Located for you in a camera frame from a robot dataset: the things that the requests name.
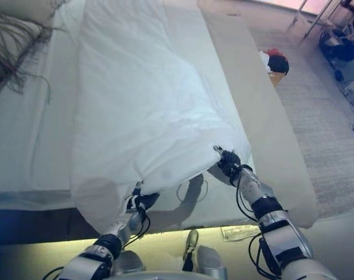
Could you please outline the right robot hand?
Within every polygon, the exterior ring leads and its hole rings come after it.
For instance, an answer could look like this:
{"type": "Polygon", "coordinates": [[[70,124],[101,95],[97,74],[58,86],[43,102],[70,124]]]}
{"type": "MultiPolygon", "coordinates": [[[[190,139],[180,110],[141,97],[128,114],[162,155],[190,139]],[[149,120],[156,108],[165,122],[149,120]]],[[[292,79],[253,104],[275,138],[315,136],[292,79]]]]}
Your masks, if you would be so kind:
{"type": "Polygon", "coordinates": [[[213,146],[213,149],[219,153],[221,159],[218,161],[218,168],[229,178],[238,177],[240,173],[241,160],[234,152],[224,150],[220,146],[213,146]]]}

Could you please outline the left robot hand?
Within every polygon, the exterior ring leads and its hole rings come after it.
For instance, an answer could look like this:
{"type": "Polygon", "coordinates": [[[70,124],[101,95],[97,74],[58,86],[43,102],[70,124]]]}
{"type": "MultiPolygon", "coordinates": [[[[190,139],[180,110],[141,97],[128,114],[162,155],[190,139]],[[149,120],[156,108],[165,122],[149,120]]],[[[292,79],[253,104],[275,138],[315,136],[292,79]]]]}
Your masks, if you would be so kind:
{"type": "Polygon", "coordinates": [[[133,192],[125,199],[125,210],[126,212],[139,210],[140,208],[143,210],[150,209],[159,198],[159,193],[153,193],[149,195],[141,194],[141,187],[143,186],[143,181],[139,181],[136,183],[136,186],[133,192]]]}

